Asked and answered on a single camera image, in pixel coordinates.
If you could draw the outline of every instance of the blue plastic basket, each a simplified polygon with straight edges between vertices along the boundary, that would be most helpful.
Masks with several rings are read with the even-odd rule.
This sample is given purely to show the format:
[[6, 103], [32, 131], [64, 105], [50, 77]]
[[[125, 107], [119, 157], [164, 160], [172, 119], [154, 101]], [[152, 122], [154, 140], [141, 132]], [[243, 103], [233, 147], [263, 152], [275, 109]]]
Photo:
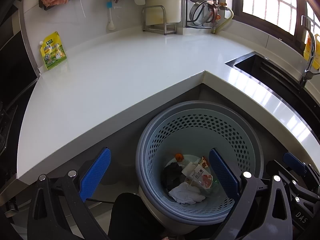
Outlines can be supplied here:
[[237, 163], [242, 171], [262, 177], [259, 140], [247, 121], [229, 108], [188, 101], [166, 109], [148, 124], [138, 144], [136, 171], [144, 194], [156, 209], [189, 225], [211, 225], [225, 219], [234, 200], [221, 186], [204, 201], [183, 206], [169, 197], [160, 182], [161, 171], [176, 153], [201, 158], [208, 157], [212, 148], [217, 148], [224, 160]]

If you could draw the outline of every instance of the blue gripper pad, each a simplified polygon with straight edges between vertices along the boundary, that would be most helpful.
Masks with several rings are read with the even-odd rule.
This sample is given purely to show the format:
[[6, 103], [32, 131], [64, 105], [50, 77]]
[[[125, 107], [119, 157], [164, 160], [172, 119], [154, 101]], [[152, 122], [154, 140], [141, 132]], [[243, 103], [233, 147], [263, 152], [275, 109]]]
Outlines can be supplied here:
[[306, 174], [306, 165], [299, 161], [299, 159], [293, 156], [290, 152], [285, 153], [282, 160], [299, 176], [304, 176]]
[[92, 197], [100, 180], [106, 172], [111, 162], [111, 152], [105, 148], [95, 162], [91, 165], [90, 169], [86, 172], [80, 182], [80, 198], [84, 202], [87, 198]]
[[217, 175], [221, 186], [229, 198], [237, 201], [240, 198], [239, 180], [221, 158], [216, 149], [209, 153], [209, 163]]

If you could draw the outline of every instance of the yellow hose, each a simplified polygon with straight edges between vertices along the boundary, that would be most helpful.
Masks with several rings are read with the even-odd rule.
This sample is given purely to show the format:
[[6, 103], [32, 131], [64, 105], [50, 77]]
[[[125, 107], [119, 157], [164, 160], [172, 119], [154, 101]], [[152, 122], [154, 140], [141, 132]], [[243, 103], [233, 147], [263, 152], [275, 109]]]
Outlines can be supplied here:
[[226, 11], [229, 11], [231, 13], [231, 16], [229, 17], [229, 19], [227, 19], [225, 22], [223, 22], [218, 28], [216, 28], [215, 30], [212, 29], [212, 34], [217, 34], [218, 31], [220, 31], [228, 22], [230, 22], [232, 20], [233, 16], [235, 15], [233, 13], [233, 10], [231, 10], [228, 7], [226, 7]]

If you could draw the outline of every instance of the kitchen countertop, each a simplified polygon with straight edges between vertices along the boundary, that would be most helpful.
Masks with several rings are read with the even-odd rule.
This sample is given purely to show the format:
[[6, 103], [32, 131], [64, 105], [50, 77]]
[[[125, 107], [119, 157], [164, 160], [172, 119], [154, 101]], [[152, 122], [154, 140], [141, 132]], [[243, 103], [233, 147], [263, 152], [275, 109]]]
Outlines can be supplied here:
[[140, 28], [68, 50], [65, 62], [40, 76], [28, 103], [18, 145], [18, 179], [33, 183], [201, 83], [249, 113], [301, 161], [319, 168], [320, 145], [294, 111], [225, 65], [252, 51], [219, 35], [162, 36]]

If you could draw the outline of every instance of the person's leg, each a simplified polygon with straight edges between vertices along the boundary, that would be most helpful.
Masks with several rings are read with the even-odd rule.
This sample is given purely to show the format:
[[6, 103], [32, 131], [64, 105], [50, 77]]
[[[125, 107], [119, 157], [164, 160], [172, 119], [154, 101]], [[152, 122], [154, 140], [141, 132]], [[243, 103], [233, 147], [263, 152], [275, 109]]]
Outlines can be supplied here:
[[111, 240], [161, 240], [164, 227], [149, 212], [141, 198], [119, 195], [113, 205], [108, 236]]

